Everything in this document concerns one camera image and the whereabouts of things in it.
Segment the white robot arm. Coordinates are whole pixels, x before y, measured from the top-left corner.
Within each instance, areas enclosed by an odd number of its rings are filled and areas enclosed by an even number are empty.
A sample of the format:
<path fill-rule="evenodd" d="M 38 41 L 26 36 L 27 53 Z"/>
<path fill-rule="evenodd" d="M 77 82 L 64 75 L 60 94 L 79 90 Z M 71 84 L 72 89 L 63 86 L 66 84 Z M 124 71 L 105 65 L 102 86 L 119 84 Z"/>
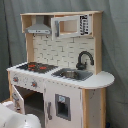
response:
<path fill-rule="evenodd" d="M 41 128 L 41 123 L 33 114 L 17 113 L 0 103 L 0 128 Z"/>

